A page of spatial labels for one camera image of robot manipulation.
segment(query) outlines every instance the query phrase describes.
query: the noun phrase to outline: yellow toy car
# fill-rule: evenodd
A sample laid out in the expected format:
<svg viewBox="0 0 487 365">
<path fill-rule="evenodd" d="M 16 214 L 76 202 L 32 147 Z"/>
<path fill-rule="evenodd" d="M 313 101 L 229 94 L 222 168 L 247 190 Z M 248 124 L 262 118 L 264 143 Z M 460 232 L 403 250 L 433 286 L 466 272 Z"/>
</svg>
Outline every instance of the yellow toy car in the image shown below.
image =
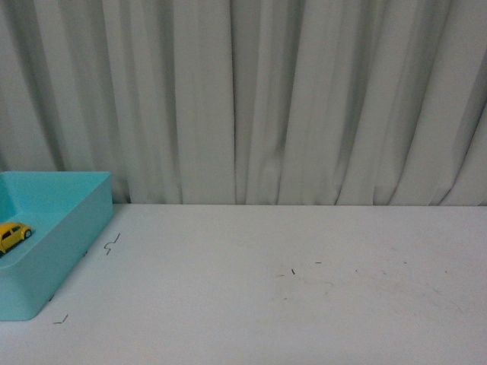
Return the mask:
<svg viewBox="0 0 487 365">
<path fill-rule="evenodd" d="M 0 256 L 3 256 L 20 241 L 29 238 L 31 234 L 32 227 L 22 223 L 7 222 L 0 224 Z"/>
</svg>

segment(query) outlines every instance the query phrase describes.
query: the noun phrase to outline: white table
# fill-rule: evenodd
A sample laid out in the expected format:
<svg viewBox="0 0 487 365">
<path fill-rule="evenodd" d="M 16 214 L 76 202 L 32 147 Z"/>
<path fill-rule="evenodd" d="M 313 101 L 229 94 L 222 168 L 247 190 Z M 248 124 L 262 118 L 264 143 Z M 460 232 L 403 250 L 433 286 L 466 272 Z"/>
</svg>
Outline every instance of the white table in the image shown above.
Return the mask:
<svg viewBox="0 0 487 365">
<path fill-rule="evenodd" d="M 486 239 L 486 208 L 119 205 L 0 363 L 487 363 Z"/>
</svg>

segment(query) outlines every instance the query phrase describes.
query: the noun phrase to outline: curtain fold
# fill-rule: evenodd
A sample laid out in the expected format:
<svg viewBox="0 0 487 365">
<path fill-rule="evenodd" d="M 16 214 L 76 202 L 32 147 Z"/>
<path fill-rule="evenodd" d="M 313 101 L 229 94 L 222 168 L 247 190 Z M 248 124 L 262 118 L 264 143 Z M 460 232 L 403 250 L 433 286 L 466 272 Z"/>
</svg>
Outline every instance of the curtain fold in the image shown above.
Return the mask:
<svg viewBox="0 0 487 365">
<path fill-rule="evenodd" d="M 0 170 L 115 202 L 485 205 L 487 2 L 0 0 Z"/>
</svg>

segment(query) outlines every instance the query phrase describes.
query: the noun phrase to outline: plastic tray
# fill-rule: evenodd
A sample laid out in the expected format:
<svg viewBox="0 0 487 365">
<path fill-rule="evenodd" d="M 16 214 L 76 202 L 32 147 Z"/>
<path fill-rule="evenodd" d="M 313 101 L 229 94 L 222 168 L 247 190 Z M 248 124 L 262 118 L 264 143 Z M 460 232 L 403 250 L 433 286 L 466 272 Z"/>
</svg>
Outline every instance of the plastic tray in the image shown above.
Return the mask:
<svg viewBox="0 0 487 365">
<path fill-rule="evenodd" d="M 0 173 L 0 223 L 33 228 L 0 258 L 0 320 L 33 318 L 112 214 L 109 173 Z"/>
</svg>

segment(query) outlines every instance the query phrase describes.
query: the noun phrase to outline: scratch mark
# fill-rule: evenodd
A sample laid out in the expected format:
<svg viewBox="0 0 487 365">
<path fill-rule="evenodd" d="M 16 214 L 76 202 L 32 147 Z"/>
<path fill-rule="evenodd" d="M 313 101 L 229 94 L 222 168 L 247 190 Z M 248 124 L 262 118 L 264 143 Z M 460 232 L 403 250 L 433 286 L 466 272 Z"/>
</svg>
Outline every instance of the scratch mark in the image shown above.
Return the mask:
<svg viewBox="0 0 487 365">
<path fill-rule="evenodd" d="M 453 305 L 455 305 L 456 308 L 458 308 L 458 310 L 463 314 L 463 309 L 458 305 L 456 304 L 454 301 L 450 300 L 450 303 L 452 303 Z"/>
<path fill-rule="evenodd" d="M 64 323 L 66 318 L 68 318 L 68 316 L 69 316 L 69 314 L 66 314 L 66 317 L 64 317 L 64 319 L 61 322 L 53 322 L 53 325 L 61 325 L 62 323 Z"/>
<path fill-rule="evenodd" d="M 116 235 L 116 239 L 114 241 L 107 242 L 107 244 L 105 244 L 105 246 L 103 246 L 103 248 L 107 250 L 107 256 L 110 253 L 110 251 L 112 250 L 111 248 L 109 248 L 107 246 L 112 244 L 112 243 L 116 243 L 116 241 L 119 239 L 119 237 L 120 237 L 120 233 Z"/>
</svg>

